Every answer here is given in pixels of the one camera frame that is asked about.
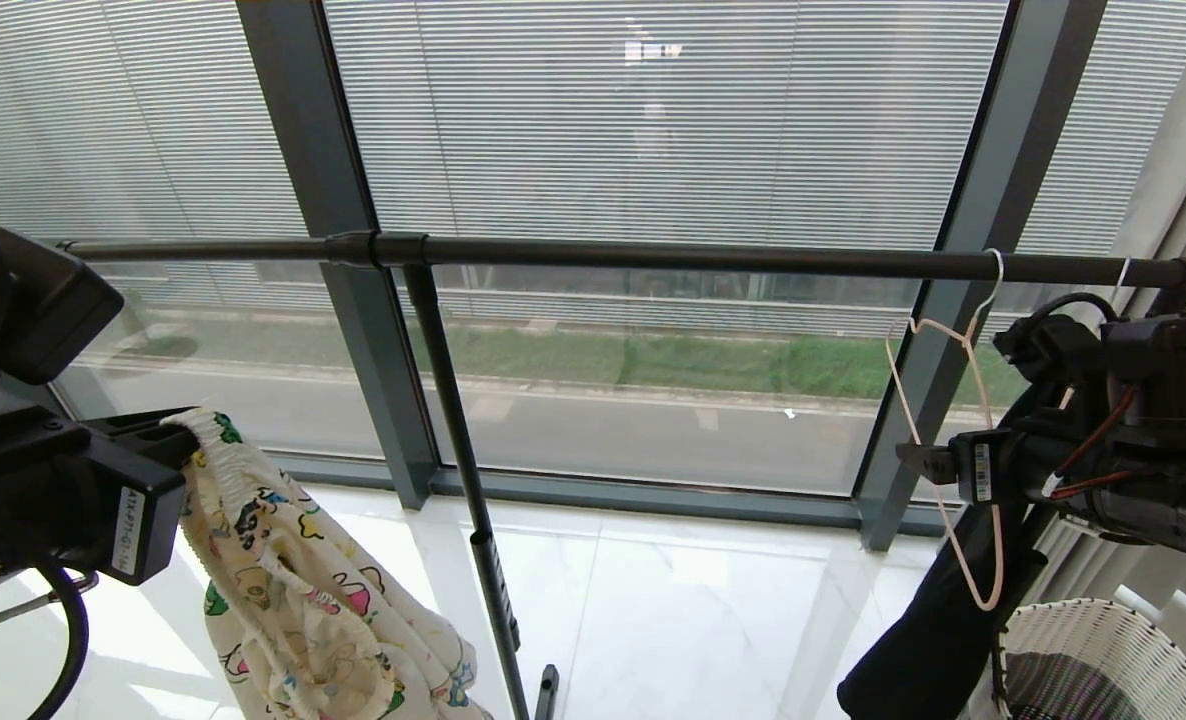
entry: black metal rod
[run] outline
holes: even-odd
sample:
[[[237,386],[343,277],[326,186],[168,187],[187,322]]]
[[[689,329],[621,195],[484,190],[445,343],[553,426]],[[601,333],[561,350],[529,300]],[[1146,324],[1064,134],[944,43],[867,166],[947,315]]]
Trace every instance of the black metal rod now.
[[[402,268],[402,273],[406,274],[406,289],[410,293],[412,305],[420,323],[420,334],[423,334],[425,345],[428,346],[433,384],[436,387],[438,401],[442,404],[442,414],[446,415],[451,446],[455,451],[455,465],[460,469],[464,497],[468,501],[468,515],[473,520],[473,536],[468,539],[468,543],[473,546],[478,580],[487,601],[487,618],[491,620],[491,632],[496,638],[496,650],[500,654],[500,669],[505,674],[509,702],[517,720],[529,720],[527,692],[521,682],[521,669],[517,667],[516,620],[512,618],[509,591],[496,552],[487,496],[483,492],[478,460],[473,454],[473,442],[468,439],[468,419],[464,415],[460,388],[455,382],[455,369],[451,363],[451,346],[446,340],[442,314],[436,306],[433,270],[428,265],[407,265]]]
[[[344,265],[401,266],[413,261],[407,242],[389,232],[350,232],[327,240],[76,242],[72,255],[94,263],[167,263],[206,260],[327,260]],[[709,246],[662,243],[428,237],[416,251],[423,265],[553,265],[587,268],[799,273],[849,278],[990,281],[997,276],[990,254],[962,251],[821,250],[791,246]],[[1114,286],[1123,259],[1005,254],[1006,281]],[[1126,287],[1186,283],[1186,261],[1133,260]]]

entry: white label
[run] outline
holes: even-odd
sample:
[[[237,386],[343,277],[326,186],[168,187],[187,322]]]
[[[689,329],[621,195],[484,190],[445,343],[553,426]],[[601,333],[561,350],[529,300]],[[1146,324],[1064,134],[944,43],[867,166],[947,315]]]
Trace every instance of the white label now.
[[[989,466],[989,446],[981,442],[976,446],[976,502],[991,501],[991,469]]]
[[[144,520],[144,496],[130,488],[122,488],[117,503],[117,530],[113,534],[113,568],[127,575],[135,574],[140,556],[140,523]]]

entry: white woven basket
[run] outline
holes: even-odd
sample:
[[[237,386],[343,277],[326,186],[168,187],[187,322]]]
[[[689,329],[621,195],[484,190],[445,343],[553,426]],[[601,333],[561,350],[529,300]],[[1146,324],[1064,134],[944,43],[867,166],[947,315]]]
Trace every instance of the white woven basket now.
[[[1032,716],[1063,720],[1186,720],[1186,656],[1117,603],[1021,607],[999,645],[1009,711],[1028,706],[1047,712]],[[1001,714],[1012,716],[1008,708]]]

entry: barcode label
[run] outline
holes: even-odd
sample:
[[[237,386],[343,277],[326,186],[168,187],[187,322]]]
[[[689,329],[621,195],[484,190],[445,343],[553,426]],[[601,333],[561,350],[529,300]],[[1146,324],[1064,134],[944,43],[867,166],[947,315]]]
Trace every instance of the barcode label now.
[[[984,442],[976,446],[976,502],[991,502],[989,446]]]

